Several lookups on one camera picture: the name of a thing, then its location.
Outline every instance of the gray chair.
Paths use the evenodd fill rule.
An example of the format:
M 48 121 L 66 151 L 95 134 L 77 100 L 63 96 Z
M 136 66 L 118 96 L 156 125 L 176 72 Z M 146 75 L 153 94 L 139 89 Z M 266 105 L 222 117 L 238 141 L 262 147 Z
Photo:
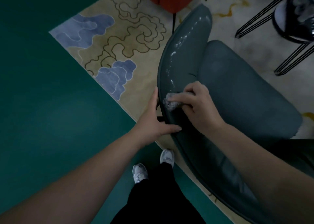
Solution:
M 176 29 L 159 64 L 159 99 L 200 81 L 208 88 L 225 122 L 314 177 L 312 141 L 289 140 L 302 123 L 301 114 L 232 49 L 218 40 L 208 42 L 211 27 L 209 9 L 199 5 Z M 183 111 L 169 112 L 163 104 L 161 111 L 166 123 L 183 128 L 172 138 L 196 178 L 249 222 L 273 223 L 235 167 L 192 126 Z M 281 152 L 285 146 L 290 148 Z M 304 156 L 295 155 L 298 149 L 297 154 L 311 157 L 310 165 Z

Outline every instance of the left hand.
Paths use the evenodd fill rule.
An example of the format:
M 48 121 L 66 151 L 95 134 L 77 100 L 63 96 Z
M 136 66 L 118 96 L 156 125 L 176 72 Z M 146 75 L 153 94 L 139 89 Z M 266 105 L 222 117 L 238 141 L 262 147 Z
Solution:
M 158 88 L 155 90 L 148 102 L 146 110 L 140 116 L 136 125 L 131 130 L 139 140 L 141 147 L 144 147 L 162 135 L 171 134 L 173 132 L 181 131 L 178 125 L 167 125 L 164 122 L 159 122 L 156 115 L 156 105 L 158 99 Z

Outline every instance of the carpet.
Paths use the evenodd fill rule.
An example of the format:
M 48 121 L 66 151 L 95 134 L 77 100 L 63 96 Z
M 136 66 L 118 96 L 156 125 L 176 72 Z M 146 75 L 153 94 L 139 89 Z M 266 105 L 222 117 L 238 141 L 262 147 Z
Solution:
M 304 122 L 296 137 L 312 138 L 313 56 L 286 75 L 276 77 L 273 70 L 297 48 L 297 44 L 281 38 L 271 22 L 241 39 L 234 38 L 237 29 L 271 1 L 194 0 L 177 13 L 176 26 L 200 3 L 208 6 L 213 14 L 209 39 L 221 40 L 232 48 L 304 113 Z M 159 60 L 171 36 L 171 28 L 172 14 L 150 0 L 99 0 L 51 30 L 50 34 L 137 120 L 157 84 Z M 157 143 L 175 151 L 178 166 L 230 220 L 237 224 L 248 223 L 198 182 L 170 136 L 161 137 Z

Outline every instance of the foot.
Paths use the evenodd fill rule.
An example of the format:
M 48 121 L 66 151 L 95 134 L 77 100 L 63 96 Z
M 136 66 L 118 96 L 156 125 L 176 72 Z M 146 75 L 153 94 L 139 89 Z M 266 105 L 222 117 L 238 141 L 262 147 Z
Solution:
M 143 179 L 148 179 L 148 174 L 145 166 L 141 163 L 136 164 L 133 166 L 133 178 L 135 183 L 141 182 Z
M 161 155 L 160 155 L 160 164 L 161 163 L 168 163 L 171 164 L 171 166 L 173 167 L 175 164 L 175 154 L 173 153 L 172 150 L 170 149 L 165 149 L 162 151 Z

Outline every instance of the black pants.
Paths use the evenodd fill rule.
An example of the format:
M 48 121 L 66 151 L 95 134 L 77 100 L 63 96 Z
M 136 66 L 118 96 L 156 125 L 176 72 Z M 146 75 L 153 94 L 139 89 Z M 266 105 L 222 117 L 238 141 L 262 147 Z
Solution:
M 175 181 L 170 164 L 162 163 L 149 179 L 137 183 L 128 203 L 112 220 L 115 223 L 205 223 Z

